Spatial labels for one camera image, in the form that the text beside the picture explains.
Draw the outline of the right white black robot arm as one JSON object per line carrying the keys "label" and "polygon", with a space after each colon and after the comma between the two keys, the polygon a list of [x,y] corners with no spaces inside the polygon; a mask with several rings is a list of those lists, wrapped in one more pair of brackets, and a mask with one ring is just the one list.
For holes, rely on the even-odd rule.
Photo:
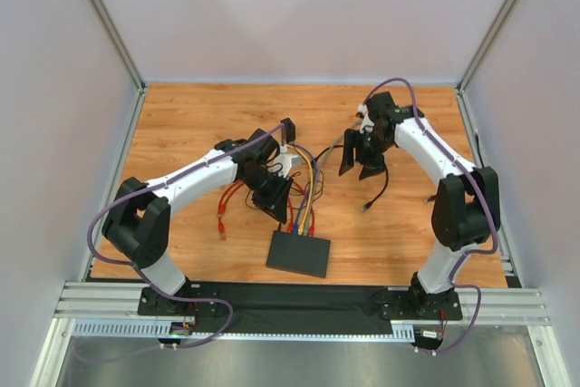
{"label": "right white black robot arm", "polygon": [[343,135],[339,172],[360,164],[360,179],[387,169],[385,152],[405,150],[436,185],[431,213],[435,242],[426,263],[414,273],[408,301],[419,313],[447,303],[453,280],[481,244],[500,228],[498,174],[460,156],[416,107],[397,105],[389,92],[369,97],[357,109],[361,123]]}

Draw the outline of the left aluminium frame post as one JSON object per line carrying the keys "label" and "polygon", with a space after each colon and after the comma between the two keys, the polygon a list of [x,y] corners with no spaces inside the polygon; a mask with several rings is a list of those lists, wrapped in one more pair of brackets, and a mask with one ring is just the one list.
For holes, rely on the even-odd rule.
{"label": "left aluminium frame post", "polygon": [[146,87],[146,82],[142,78],[142,75],[132,59],[126,44],[123,42],[121,34],[111,17],[108,7],[103,0],[88,0],[88,3],[95,13],[103,31],[107,35],[132,83],[138,90],[143,90]]}

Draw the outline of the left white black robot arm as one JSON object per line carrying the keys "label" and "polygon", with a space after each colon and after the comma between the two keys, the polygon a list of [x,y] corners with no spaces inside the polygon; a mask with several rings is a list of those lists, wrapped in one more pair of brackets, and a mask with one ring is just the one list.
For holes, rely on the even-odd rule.
{"label": "left white black robot arm", "polygon": [[223,140],[169,175],[145,182],[123,181],[101,233],[158,294],[181,298],[188,279],[169,255],[174,216],[209,192],[240,181],[253,192],[256,208],[284,224],[293,184],[290,171],[299,163],[298,155],[262,130],[247,140]]}

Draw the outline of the black network switch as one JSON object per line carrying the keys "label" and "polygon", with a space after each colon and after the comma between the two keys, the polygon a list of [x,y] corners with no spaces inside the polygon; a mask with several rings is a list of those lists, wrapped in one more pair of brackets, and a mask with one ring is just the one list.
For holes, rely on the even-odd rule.
{"label": "black network switch", "polygon": [[326,278],[331,250],[329,239],[275,230],[266,266],[305,276]]}

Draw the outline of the right aluminium frame post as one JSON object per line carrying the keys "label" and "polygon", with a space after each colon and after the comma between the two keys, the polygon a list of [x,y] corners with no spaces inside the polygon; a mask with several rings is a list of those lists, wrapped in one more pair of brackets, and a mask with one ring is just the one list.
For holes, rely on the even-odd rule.
{"label": "right aluminium frame post", "polygon": [[484,37],[479,44],[476,52],[472,56],[469,64],[458,81],[456,86],[456,91],[462,94],[467,90],[470,82],[475,77],[480,65],[483,63],[489,50],[498,39],[499,34],[507,23],[509,17],[512,15],[514,9],[517,6],[519,0],[504,0],[498,9],[495,17],[493,18],[488,30],[484,34]]}

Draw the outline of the black power adapter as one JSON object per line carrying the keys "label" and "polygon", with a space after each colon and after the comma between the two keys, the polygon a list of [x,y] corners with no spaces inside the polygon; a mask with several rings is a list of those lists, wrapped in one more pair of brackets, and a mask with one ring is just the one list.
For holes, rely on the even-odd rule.
{"label": "black power adapter", "polygon": [[282,128],[282,141],[283,143],[291,143],[295,141],[296,130],[295,124],[290,118],[284,118],[281,120]]}

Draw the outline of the black cloth strip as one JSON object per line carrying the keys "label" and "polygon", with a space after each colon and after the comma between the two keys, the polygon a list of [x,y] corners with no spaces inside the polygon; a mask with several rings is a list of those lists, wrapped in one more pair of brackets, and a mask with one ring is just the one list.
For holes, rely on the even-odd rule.
{"label": "black cloth strip", "polygon": [[264,329],[288,327],[360,332],[382,322],[380,307],[371,296],[378,291],[366,285],[256,284],[201,282],[216,285],[220,299],[234,308],[231,324]]}

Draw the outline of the aluminium frame post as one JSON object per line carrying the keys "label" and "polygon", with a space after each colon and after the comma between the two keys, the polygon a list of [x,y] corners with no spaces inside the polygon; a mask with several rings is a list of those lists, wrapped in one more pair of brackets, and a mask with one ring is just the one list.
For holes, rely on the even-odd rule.
{"label": "aluminium frame post", "polygon": [[143,90],[146,87],[146,82],[142,78],[142,75],[132,59],[126,44],[123,42],[121,34],[111,17],[108,7],[103,0],[88,0],[88,3],[95,13],[103,31],[107,35],[132,83],[138,90]]}
{"label": "aluminium frame post", "polygon": [[517,6],[519,0],[504,0],[498,9],[495,17],[493,18],[488,30],[484,34],[484,37],[479,44],[476,52],[472,56],[469,64],[458,81],[456,86],[456,91],[462,94],[467,90],[470,82],[475,77],[480,65],[483,63],[489,50],[498,39],[499,34],[507,23],[509,17],[512,15],[514,9]]}

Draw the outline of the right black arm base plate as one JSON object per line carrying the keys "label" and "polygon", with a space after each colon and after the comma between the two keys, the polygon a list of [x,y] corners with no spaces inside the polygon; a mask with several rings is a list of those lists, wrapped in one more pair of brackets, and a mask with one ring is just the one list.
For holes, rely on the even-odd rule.
{"label": "right black arm base plate", "polygon": [[371,296],[387,320],[459,321],[463,318],[458,293],[449,289],[427,294],[422,287],[385,287]]}

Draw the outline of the aluminium front rail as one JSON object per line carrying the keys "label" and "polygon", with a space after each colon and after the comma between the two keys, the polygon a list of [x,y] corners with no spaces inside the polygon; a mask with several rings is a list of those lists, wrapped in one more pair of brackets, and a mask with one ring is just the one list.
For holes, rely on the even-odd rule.
{"label": "aluminium front rail", "polygon": [[166,300],[141,283],[67,283],[59,297],[55,316],[70,318],[178,319],[194,315],[216,318],[227,312],[218,308],[223,299],[237,314],[253,311],[269,314],[349,313],[379,315],[389,321],[428,322],[449,320],[481,324],[547,325],[549,318],[536,289],[485,288],[479,292],[458,289],[433,302],[414,302],[405,287],[370,285],[277,285],[205,282],[192,286],[190,302]]}

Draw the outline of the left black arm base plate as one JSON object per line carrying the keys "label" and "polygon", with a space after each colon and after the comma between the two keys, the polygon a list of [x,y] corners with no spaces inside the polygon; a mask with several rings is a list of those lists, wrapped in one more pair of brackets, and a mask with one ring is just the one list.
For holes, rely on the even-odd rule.
{"label": "left black arm base plate", "polygon": [[[216,285],[189,284],[185,290],[179,290],[176,297],[194,299],[218,299],[219,289]],[[137,313],[143,316],[186,316],[218,317],[228,314],[228,309],[216,302],[182,302],[158,294],[150,286],[142,289]]]}

